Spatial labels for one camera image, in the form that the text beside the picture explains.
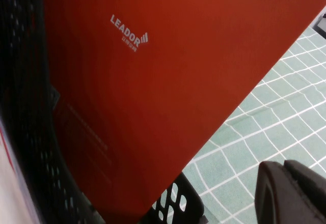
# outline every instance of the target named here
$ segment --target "tiled floor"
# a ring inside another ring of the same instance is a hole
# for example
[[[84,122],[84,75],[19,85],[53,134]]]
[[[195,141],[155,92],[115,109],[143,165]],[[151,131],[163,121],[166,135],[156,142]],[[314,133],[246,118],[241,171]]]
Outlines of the tiled floor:
[[[308,28],[184,169],[210,223],[256,223],[263,160],[326,177],[325,81],[326,40]]]

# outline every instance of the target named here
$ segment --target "black plastic object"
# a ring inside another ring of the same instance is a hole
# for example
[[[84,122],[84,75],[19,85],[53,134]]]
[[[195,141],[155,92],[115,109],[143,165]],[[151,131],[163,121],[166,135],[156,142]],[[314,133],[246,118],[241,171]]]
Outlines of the black plastic object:
[[[42,0],[0,0],[0,116],[45,223],[94,223],[52,126]]]
[[[295,160],[259,164],[255,208],[259,224],[326,223],[326,179]]]
[[[197,192],[183,173],[177,177],[174,183],[177,186],[177,191],[172,193],[173,184],[171,184],[148,211],[142,223],[167,224],[168,218],[170,221],[172,220],[172,224],[198,224],[200,222],[204,214],[204,205]],[[180,204],[182,196],[186,201]]]

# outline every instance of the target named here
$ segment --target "light green floor tile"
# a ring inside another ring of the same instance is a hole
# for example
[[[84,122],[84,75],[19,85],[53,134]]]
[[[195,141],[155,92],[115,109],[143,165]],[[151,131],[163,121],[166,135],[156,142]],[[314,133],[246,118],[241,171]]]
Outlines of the light green floor tile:
[[[313,132],[298,116],[285,121],[283,124],[297,140]]]
[[[279,121],[271,108],[263,107],[256,110],[256,113],[250,113],[249,115],[251,114],[261,128],[265,128]]]
[[[232,219],[227,220],[223,224],[239,224],[239,222],[236,219],[232,218]]]
[[[210,167],[211,167],[210,165],[207,165],[207,171],[209,171]],[[190,181],[190,183],[192,184],[192,186],[194,187],[197,193],[202,193],[207,190],[202,180],[200,179],[194,164],[190,164],[186,166],[182,170],[182,172],[188,178],[188,180]]]
[[[272,81],[268,84],[278,95],[284,97],[289,93],[295,92],[295,89],[292,88],[285,80],[279,79]]]
[[[326,62],[326,55],[322,53],[320,50],[315,50],[309,52],[312,57],[314,57],[319,63]]]
[[[242,101],[240,107],[243,111],[247,112],[260,107],[261,105],[262,104],[252,94],[248,94],[248,96]]]
[[[326,126],[326,120],[323,119],[314,109],[308,110],[300,115],[300,117],[315,131]]]
[[[253,202],[237,179],[218,187],[212,193],[231,213],[235,213]]]
[[[241,138],[231,127],[223,124],[216,133],[211,137],[211,140],[219,146],[226,145]]]
[[[295,159],[306,166],[310,166],[315,162],[300,144],[285,150],[283,155],[286,159]]]
[[[286,100],[289,101],[292,108],[297,112],[301,112],[311,107],[311,104],[309,103],[305,95],[300,93],[288,96]]]
[[[223,151],[237,173],[257,163],[244,141],[233,144]]]
[[[316,48],[314,44],[312,44],[307,38],[297,40],[296,43],[299,44],[306,51]]]
[[[299,90],[310,85],[305,79],[298,74],[285,76],[284,79],[290,83],[295,89]]]
[[[311,68],[311,71],[318,75],[321,79],[326,79],[326,68],[322,65]]]
[[[316,160],[320,160],[326,155],[326,143],[316,135],[308,137],[301,144]]]
[[[283,165],[285,159],[284,159],[284,157],[283,157],[282,155],[278,154],[278,155],[276,155],[276,156],[270,158],[269,161],[278,162],[278,163],[280,163],[281,165]]]
[[[274,79],[279,78],[280,76],[274,71],[274,70],[270,70],[266,76],[263,78],[264,82],[268,82]]]
[[[290,135],[288,131],[286,131],[284,126],[280,124],[266,130],[265,132],[269,139],[279,150],[282,150],[295,143],[295,139]]]
[[[273,69],[279,73],[281,76],[287,75],[292,73],[293,71],[283,62],[278,61],[274,66]]]
[[[303,53],[305,52],[302,47],[300,47],[297,43],[293,43],[292,46],[289,48],[289,50],[291,51],[291,53],[298,54],[298,53]]]
[[[326,172],[319,165],[315,165],[311,168],[315,173],[320,174],[322,177],[326,178]]]
[[[290,57],[288,59],[285,59],[284,62],[291,67],[294,71],[303,70],[306,69],[307,66],[300,62],[300,60],[297,57]]]
[[[237,107],[233,112],[232,114],[230,115],[229,118],[232,118],[232,117],[235,117],[235,116],[238,116],[238,115],[241,115],[242,114],[242,111]]]
[[[283,58],[290,57],[290,56],[293,56],[293,54],[291,54],[291,53],[289,52],[289,50],[287,50],[287,51],[283,54],[282,59],[283,59]]]
[[[280,120],[295,115],[295,111],[285,100],[279,100],[269,105]]]
[[[197,161],[197,165],[209,188],[218,185],[234,175],[220,151]]]
[[[322,81],[321,78],[314,74],[311,70],[303,70],[300,71],[299,74],[312,84]]]
[[[308,53],[303,53],[297,56],[299,60],[301,60],[306,66],[311,67],[314,65],[318,65],[318,61],[316,61],[311,55]]]
[[[201,199],[203,204],[207,207],[207,210],[212,213],[218,220],[224,220],[229,216],[229,214],[219,205],[219,203],[210,193],[203,195]]]
[[[315,86],[311,86],[302,90],[307,97],[307,99],[313,104],[319,104],[325,101],[322,94],[316,90]]]
[[[245,173],[239,176],[241,182],[246,186],[249,192],[255,196],[256,192],[256,183],[258,175],[258,166],[246,171]]]
[[[263,132],[247,138],[246,142],[259,161],[277,153],[277,149],[275,149]]]
[[[260,128],[256,124],[253,118],[251,117],[243,117],[241,119],[235,119],[228,122],[230,126],[232,126],[238,133],[242,136],[249,135],[255,131],[258,131]]]
[[[243,224],[256,224],[257,223],[257,217],[256,217],[255,206],[253,205],[249,209],[239,213],[236,217]]]
[[[303,32],[303,35],[305,37],[309,37],[309,36],[312,36],[312,35],[316,35],[316,31],[314,31],[311,27],[308,27],[307,29],[304,30]]]
[[[326,40],[320,35],[313,35],[312,37],[309,37],[309,40],[312,41],[313,44],[315,44],[317,47],[322,47],[326,45]]]
[[[211,142],[207,142],[204,146],[198,151],[198,153],[194,156],[194,159],[215,150],[217,147],[213,145]]]
[[[252,93],[261,101],[266,104],[279,98],[267,85],[254,88]]]

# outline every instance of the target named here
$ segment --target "leador logo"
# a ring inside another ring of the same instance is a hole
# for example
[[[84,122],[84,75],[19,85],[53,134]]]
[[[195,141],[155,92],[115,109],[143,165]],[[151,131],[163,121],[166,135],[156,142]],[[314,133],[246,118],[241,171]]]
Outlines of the leador logo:
[[[148,42],[147,32],[139,39],[134,33],[130,31],[128,27],[121,24],[121,20],[115,18],[114,14],[111,17],[111,23],[115,25],[122,32],[122,41],[124,41],[133,51],[137,51],[139,44]]]

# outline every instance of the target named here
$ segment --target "black plastic basket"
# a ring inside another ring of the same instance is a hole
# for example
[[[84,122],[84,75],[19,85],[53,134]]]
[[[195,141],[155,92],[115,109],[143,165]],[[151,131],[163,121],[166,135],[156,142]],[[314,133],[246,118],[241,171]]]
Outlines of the black plastic basket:
[[[0,0],[0,25],[0,116],[39,217],[44,223],[96,223],[53,129],[43,1]],[[180,198],[167,200],[175,210],[173,224],[196,223],[203,214],[200,198],[183,175],[176,184],[187,206],[179,211]],[[159,211],[167,214],[161,207],[150,210],[149,223],[166,221]]]
[[[203,202],[185,175],[181,173],[173,184],[167,188],[165,194],[162,194],[154,203],[144,217],[143,222],[167,224],[170,217],[170,223],[172,224],[198,224],[203,214]]]

